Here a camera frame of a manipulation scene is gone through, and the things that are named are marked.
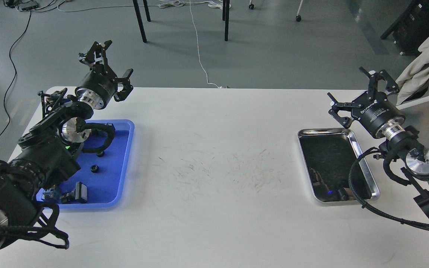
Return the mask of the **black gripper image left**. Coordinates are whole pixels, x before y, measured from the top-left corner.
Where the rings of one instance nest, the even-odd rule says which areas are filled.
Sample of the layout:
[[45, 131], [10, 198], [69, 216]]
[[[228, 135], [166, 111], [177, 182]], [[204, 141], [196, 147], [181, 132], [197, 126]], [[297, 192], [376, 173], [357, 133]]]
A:
[[[112, 40], [102, 44], [94, 41], [86, 53], [79, 53], [79, 62], [89, 66], [90, 71], [82, 79], [75, 93], [78, 101], [87, 103], [92, 109], [106, 108], [112, 97], [116, 102], [124, 101], [133, 90], [130, 82], [132, 68], [127, 69], [123, 77], [116, 77], [115, 73], [110, 71], [106, 50], [111, 44]], [[122, 90], [117, 90], [118, 84], [123, 86]]]

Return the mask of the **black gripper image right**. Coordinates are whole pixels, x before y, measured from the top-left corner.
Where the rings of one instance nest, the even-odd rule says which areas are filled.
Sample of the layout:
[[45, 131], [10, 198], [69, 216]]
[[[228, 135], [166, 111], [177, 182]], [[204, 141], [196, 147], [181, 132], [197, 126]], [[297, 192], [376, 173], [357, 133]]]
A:
[[[327, 93], [333, 102], [328, 113], [345, 129], [349, 129], [354, 120], [357, 120], [373, 138], [391, 139], [400, 132], [400, 126], [406, 117], [388, 101], [386, 93], [377, 92], [378, 82], [385, 81], [385, 90], [391, 94], [398, 94], [400, 87], [386, 70], [379, 73], [366, 71], [363, 67], [359, 67], [359, 70], [369, 78], [367, 92], [352, 102], [338, 102], [331, 93]], [[352, 117], [340, 117], [339, 111], [349, 111]]]

